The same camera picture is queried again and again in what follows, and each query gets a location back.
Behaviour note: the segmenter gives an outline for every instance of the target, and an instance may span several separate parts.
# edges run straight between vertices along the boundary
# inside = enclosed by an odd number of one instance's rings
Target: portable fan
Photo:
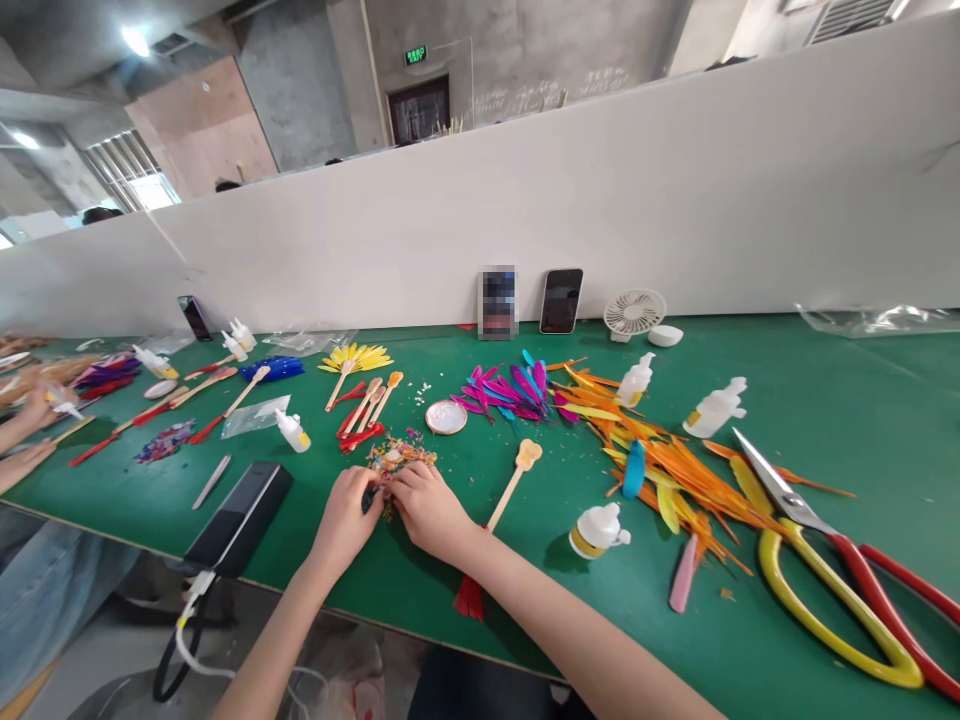
[[[607,303],[603,322],[610,328],[610,339],[627,342],[660,324],[667,314],[667,302],[653,290],[628,290]]]

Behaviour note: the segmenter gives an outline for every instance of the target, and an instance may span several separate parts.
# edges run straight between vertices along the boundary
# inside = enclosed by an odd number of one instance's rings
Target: window
[[[84,150],[91,167],[127,212],[155,210],[180,202],[136,130]]]

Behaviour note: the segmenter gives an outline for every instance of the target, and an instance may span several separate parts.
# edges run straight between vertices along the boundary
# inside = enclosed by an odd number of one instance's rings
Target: hand
[[[57,446],[47,438],[43,442],[21,450],[6,460],[0,460],[0,495],[29,475],[37,465],[53,454]]]
[[[412,462],[389,485],[413,544],[463,569],[472,538],[485,531],[464,511],[435,467]]]
[[[316,571],[327,574],[331,582],[350,567],[380,519],[382,491],[374,495],[366,514],[362,508],[363,494],[377,479],[373,470],[352,467],[340,473],[330,490],[308,562]]]

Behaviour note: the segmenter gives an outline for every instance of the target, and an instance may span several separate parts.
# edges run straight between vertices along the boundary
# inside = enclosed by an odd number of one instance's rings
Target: red scissors handle
[[[950,618],[958,627],[960,627],[960,605],[957,605],[957,603],[937,590],[926,580],[914,575],[903,565],[884,555],[875,547],[861,545],[860,549],[857,550],[856,546],[842,535],[831,535],[829,537],[843,554],[844,560],[846,560],[853,571],[854,576],[857,578],[857,583],[860,585],[860,590],[867,598],[867,602],[870,603],[870,606],[877,616],[883,621],[887,628],[889,628],[890,632],[893,633],[893,636],[900,641],[907,652],[917,661],[917,665],[919,665],[923,671],[923,676],[927,679],[927,682],[950,699],[960,703],[960,683],[947,675],[943,668],[937,665],[933,659],[927,655],[916,638],[913,637],[913,633],[910,632],[896,610],[894,610],[886,592],[884,592],[880,586],[876,575],[873,574],[873,571],[870,569],[870,566],[867,565],[864,558],[868,558],[876,563],[897,580],[916,592],[920,597]],[[864,567],[866,573],[869,573],[872,578],[872,582],[864,582],[865,578],[862,575]]]

